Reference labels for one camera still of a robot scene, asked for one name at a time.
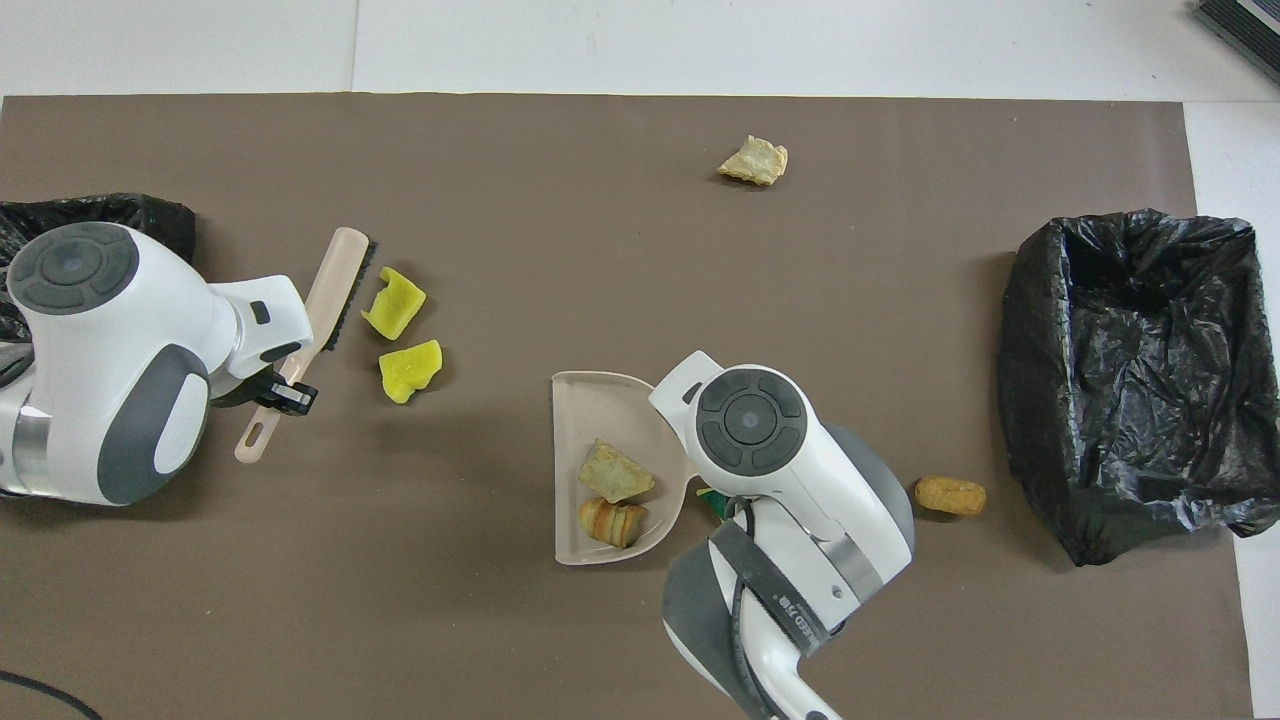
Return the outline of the dark ribbed panel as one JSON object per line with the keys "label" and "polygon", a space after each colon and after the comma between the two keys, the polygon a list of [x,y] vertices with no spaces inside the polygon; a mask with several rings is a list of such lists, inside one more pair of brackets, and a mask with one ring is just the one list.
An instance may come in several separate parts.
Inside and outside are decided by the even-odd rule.
{"label": "dark ribbed panel", "polygon": [[1280,85],[1280,0],[1197,0],[1193,17]]}

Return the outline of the beige hand brush black bristles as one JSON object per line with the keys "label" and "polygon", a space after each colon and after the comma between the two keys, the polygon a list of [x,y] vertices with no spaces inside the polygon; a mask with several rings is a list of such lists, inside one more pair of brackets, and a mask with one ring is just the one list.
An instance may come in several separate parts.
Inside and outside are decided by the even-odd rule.
{"label": "beige hand brush black bristles", "polygon": [[[298,391],[305,373],[325,348],[337,346],[337,336],[355,293],[375,252],[375,243],[360,231],[339,227],[314,278],[305,306],[315,343],[294,351],[282,365],[288,389]],[[265,454],[279,420],[285,414],[274,407],[257,407],[234,448],[236,460],[256,462]]]}

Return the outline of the striped croissant bread piece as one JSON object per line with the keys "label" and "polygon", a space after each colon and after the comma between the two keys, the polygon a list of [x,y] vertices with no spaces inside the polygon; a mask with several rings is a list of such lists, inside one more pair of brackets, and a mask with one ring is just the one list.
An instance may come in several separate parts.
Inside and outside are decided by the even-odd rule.
{"label": "striped croissant bread piece", "polygon": [[637,542],[648,515],[641,505],[612,503],[603,497],[589,498],[577,509],[579,525],[589,538],[620,550]]}

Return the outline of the brown fried nugget piece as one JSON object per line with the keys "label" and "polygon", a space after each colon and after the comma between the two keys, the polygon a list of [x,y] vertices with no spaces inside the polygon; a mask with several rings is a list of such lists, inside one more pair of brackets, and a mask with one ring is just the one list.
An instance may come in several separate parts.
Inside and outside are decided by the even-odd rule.
{"label": "brown fried nugget piece", "polygon": [[988,493],[982,484],[955,477],[922,477],[911,493],[922,507],[960,518],[980,515],[988,503]]}

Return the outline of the brown paper mat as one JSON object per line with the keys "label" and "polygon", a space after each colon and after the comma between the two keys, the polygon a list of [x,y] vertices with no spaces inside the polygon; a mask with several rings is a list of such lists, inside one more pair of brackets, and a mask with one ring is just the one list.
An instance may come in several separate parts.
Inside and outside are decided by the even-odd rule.
{"label": "brown paper mat", "polygon": [[[721,177],[748,135],[771,187]],[[741,720],[675,651],[668,564],[554,559],[550,377],[694,350],[790,374],[905,482],[984,483],[803,665],[846,717],[1243,717],[1233,538],[1074,568],[995,398],[1016,247],[1056,217],[1196,213],[1172,104],[515,95],[9,97],[0,199],[198,214],[215,281],[311,283],[338,225],[426,290],[445,366],[399,406],[353,313],[253,465],[247,407],[129,509],[0,501],[0,670],[106,720]]]}

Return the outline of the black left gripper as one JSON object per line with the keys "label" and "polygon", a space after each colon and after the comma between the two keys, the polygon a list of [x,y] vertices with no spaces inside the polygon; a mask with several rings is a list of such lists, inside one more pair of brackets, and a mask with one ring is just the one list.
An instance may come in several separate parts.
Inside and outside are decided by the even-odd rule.
{"label": "black left gripper", "polygon": [[285,416],[306,416],[317,397],[317,389],[305,383],[271,382],[270,372],[244,378],[227,393],[212,398],[214,407],[236,407],[259,400],[262,407]]}

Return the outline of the black bag lined bin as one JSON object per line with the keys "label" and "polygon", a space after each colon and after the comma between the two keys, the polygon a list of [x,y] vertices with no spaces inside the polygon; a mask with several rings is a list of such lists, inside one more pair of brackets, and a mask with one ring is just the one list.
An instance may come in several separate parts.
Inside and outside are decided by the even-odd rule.
{"label": "black bag lined bin", "polygon": [[1280,527],[1280,377],[1249,222],[1047,222],[1004,292],[997,400],[1010,471],[1076,566]]}

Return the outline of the beige plastic dustpan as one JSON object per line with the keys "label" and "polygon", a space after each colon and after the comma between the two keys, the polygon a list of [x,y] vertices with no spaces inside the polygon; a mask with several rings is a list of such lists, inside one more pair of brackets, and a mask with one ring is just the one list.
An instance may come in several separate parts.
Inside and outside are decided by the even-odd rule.
{"label": "beige plastic dustpan", "polygon": [[[667,421],[650,405],[645,380],[612,372],[558,372],[550,379],[554,448],[556,561],[566,566],[620,562],[655,548],[675,528],[696,470]],[[655,484],[634,498],[646,509],[627,548],[593,539],[579,509],[594,491],[579,471],[595,441],[653,474]]]}

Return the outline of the pink bin with black bag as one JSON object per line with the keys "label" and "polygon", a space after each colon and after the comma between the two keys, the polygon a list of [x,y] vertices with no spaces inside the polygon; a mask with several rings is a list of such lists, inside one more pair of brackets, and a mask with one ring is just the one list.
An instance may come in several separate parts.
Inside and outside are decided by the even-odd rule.
{"label": "pink bin with black bag", "polygon": [[31,340],[29,324],[9,297],[6,279],[17,254],[37,236],[82,222],[109,222],[140,231],[184,261],[195,256],[197,220],[180,202],[145,193],[100,193],[33,202],[0,201],[0,342]]}

